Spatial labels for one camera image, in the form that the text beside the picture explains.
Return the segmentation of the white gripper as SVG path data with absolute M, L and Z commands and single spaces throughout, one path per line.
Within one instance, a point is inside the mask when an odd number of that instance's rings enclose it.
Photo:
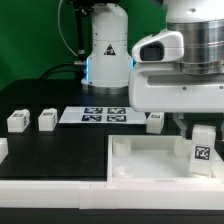
M 129 103 L 135 111 L 174 113 L 181 136 L 189 139 L 183 113 L 224 113 L 224 74 L 189 75 L 171 63 L 136 63 L 130 73 Z M 224 137 L 224 121 L 220 129 Z

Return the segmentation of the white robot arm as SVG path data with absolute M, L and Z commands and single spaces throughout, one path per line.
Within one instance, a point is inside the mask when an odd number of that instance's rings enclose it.
M 153 0 L 167 9 L 166 28 L 138 41 L 133 67 L 111 40 L 94 38 L 87 62 L 95 89 L 129 87 L 141 112 L 224 112 L 224 0 Z

